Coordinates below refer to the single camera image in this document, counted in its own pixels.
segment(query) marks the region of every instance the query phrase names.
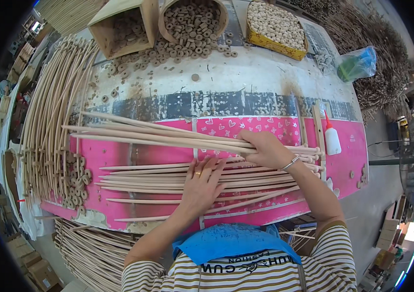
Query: forearm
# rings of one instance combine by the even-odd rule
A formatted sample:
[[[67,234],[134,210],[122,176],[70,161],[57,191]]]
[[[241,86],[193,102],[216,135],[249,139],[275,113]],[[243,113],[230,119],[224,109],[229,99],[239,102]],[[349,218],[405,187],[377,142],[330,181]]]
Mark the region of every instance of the forearm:
[[[335,194],[315,176],[300,160],[287,169],[304,194],[312,216],[317,220],[318,229],[330,221],[344,220],[343,211]]]
[[[165,222],[134,244],[124,260],[124,266],[143,260],[157,262],[166,248],[192,224],[195,218],[178,207]]]

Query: blue cloth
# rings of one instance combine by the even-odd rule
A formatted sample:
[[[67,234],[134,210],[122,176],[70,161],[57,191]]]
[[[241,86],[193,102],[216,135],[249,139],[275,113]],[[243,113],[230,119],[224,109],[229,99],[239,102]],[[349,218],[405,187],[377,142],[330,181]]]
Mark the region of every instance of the blue cloth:
[[[267,225],[265,231],[260,226],[236,223],[218,224],[204,230],[181,236],[173,243],[173,258],[181,250],[196,265],[210,260],[251,254],[277,249],[284,251],[301,265],[301,257],[283,240],[275,225]]]

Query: wooden crate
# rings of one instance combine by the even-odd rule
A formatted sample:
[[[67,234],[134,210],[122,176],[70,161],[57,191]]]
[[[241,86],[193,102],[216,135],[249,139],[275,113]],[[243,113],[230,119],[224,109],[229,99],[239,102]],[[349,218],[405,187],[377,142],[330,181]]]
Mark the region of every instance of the wooden crate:
[[[148,43],[136,42],[121,49],[115,49],[115,19],[120,13],[137,9],[140,11]],[[88,28],[94,40],[108,60],[140,50],[153,48],[158,33],[157,0],[110,0],[89,22]]]

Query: plastic bag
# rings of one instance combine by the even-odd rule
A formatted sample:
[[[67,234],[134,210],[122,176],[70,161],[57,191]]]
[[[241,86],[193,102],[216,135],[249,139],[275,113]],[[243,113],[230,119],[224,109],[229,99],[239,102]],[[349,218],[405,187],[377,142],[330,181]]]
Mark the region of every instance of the plastic bag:
[[[344,82],[353,82],[359,78],[375,74],[377,55],[373,46],[352,51],[340,56],[337,75]]]

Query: workbench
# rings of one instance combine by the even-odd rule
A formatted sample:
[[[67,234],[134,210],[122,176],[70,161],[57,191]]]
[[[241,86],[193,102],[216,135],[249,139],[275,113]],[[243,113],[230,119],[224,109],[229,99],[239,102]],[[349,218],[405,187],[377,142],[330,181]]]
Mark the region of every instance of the workbench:
[[[295,61],[271,50],[253,46],[243,47],[245,39],[246,1],[224,2],[229,13],[229,24],[219,38],[225,43],[225,34],[233,32],[232,50],[237,58],[227,58],[214,51],[208,59],[173,59],[159,67],[149,65],[145,71],[137,70],[122,80],[109,75],[110,61],[93,67],[92,82],[88,89],[85,109],[110,113],[137,120],[159,122],[176,128],[197,131],[215,136],[235,137],[242,129],[254,132],[273,132],[283,144],[301,145],[301,125],[306,130],[309,147],[318,146],[314,130],[312,106],[319,105],[330,114],[333,127],[338,131],[342,153],[326,157],[327,178],[338,198],[358,190],[357,181],[367,163],[366,137],[361,111],[351,83],[342,82],[336,74],[323,76],[313,59],[313,52],[326,48],[335,61],[338,52],[325,30],[300,18],[308,37],[309,53],[302,61]],[[192,81],[191,75],[200,79]],[[116,89],[118,95],[111,97]],[[102,96],[109,101],[104,103]],[[77,112],[71,123],[77,120]],[[84,119],[84,124],[99,123],[97,118]],[[322,120],[325,129],[326,121]],[[181,195],[139,194],[101,189],[93,184],[108,171],[99,167],[131,164],[168,164],[202,159],[206,155],[229,157],[230,153],[204,149],[171,148],[162,146],[132,145],[95,140],[81,140],[81,154],[86,168],[93,175],[87,186],[89,199],[85,202],[86,215],[63,208],[60,202],[42,202],[41,207],[51,213],[82,224],[133,233],[146,233],[155,222],[125,223],[118,218],[148,217],[170,214],[176,205],[121,204],[106,198],[160,198],[179,199]],[[71,139],[71,151],[76,143]],[[300,191],[287,193],[274,200],[259,202],[199,218],[191,230],[206,228],[217,223],[244,222],[263,225],[292,218],[309,212]]]

